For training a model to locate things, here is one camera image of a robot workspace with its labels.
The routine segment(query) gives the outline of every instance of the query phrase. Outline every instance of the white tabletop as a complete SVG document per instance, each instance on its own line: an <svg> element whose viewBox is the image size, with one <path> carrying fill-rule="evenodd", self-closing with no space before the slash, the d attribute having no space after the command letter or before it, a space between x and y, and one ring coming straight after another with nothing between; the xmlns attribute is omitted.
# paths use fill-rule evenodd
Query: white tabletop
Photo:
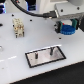
<svg viewBox="0 0 84 84"><path fill-rule="evenodd" d="M0 84L9 84L64 66L84 61L84 33L79 29L74 35L56 34L52 20L28 16L23 13L0 15ZM25 26L25 37L15 38L13 18L21 18ZM60 45L65 60L29 68L25 53Z"/></svg>

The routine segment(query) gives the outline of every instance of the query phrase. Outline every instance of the cable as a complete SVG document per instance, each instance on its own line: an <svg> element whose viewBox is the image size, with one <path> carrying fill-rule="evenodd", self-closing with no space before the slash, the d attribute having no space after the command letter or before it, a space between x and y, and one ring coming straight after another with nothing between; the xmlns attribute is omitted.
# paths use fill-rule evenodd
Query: cable
<svg viewBox="0 0 84 84"><path fill-rule="evenodd" d="M31 12L28 12L27 10L23 9L22 7L20 7L14 0L11 0L12 3L19 9L21 10L22 12L28 14L28 15L31 15L31 16L36 16L36 17L45 17L43 14L35 14L35 13L31 13Z"/></svg>
<svg viewBox="0 0 84 84"><path fill-rule="evenodd" d="M11 2L22 12L31 15L31 16L35 16L35 17L43 17L43 18L57 18L56 16L56 12L54 11L50 11L49 13L44 13L44 14L35 14L32 12L28 12L27 10L23 9L21 6L19 6L14 0L11 0Z"/></svg>

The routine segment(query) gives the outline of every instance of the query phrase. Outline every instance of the white surface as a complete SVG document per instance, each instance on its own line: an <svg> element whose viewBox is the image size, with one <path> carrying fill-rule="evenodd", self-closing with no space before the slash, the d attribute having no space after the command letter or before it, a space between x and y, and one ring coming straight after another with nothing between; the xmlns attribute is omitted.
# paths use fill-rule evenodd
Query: white surface
<svg viewBox="0 0 84 84"><path fill-rule="evenodd" d="M54 22L25 14L0 15L0 84L8 84L42 74L54 69L84 61L84 33L79 29L74 35L56 34ZM25 37L16 38L13 30L13 18L21 18L25 26ZM29 68L25 53L53 45L62 45L67 59Z"/></svg>
<svg viewBox="0 0 84 84"><path fill-rule="evenodd" d="M84 12L84 3L81 6L74 6L70 2L57 3L56 7L60 16Z"/></svg>

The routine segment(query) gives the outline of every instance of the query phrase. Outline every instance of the black cable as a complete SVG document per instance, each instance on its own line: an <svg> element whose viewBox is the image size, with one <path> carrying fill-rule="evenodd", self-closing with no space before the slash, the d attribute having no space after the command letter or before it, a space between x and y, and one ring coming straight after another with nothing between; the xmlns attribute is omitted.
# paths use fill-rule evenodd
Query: black cable
<svg viewBox="0 0 84 84"><path fill-rule="evenodd" d="M49 17L49 16L44 16L43 14L35 14L35 13L32 13L32 12L28 12L27 10L23 9L22 7L20 7L14 0L11 0L12 3L19 9L21 10L22 12L28 14L28 15L31 15L31 16L36 16L36 17Z"/></svg>

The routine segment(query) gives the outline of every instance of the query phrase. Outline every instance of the metal plate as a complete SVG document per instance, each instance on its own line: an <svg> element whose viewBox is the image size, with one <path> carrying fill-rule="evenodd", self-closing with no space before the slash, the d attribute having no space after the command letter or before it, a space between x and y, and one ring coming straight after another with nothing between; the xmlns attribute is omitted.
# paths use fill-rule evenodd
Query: metal plate
<svg viewBox="0 0 84 84"><path fill-rule="evenodd" d="M53 49L53 55L50 55L50 52L51 48L27 53L26 57L30 68L66 58L58 47ZM38 59L35 59L35 53L38 53Z"/></svg>
<svg viewBox="0 0 84 84"><path fill-rule="evenodd" d="M78 10L77 6L72 5L70 2L56 3L56 8L57 8L60 16L83 13L84 12L84 4L79 7L80 7L80 9Z"/></svg>

